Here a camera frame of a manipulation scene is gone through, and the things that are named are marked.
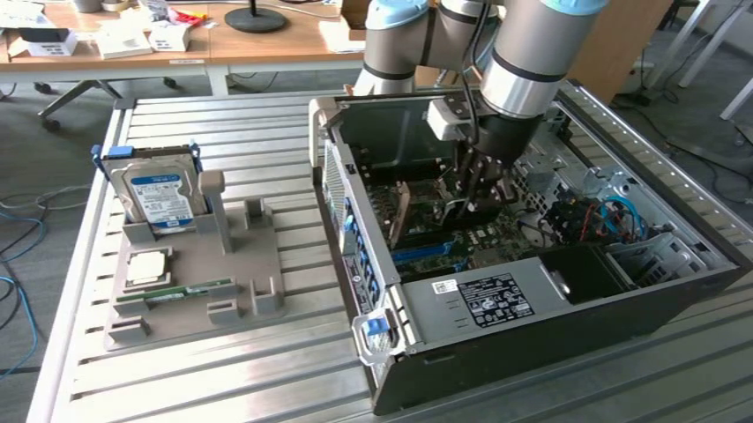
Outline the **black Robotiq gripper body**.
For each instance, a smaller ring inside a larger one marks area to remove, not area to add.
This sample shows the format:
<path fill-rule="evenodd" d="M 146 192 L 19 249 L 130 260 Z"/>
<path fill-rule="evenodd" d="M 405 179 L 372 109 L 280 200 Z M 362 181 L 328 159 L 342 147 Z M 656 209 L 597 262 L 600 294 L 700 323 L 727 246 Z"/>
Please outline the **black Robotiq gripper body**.
<path fill-rule="evenodd" d="M 512 168 L 525 153 L 540 127 L 543 115 L 520 119 L 507 115 L 485 115 L 479 119 L 479 140 L 472 148 Z"/>

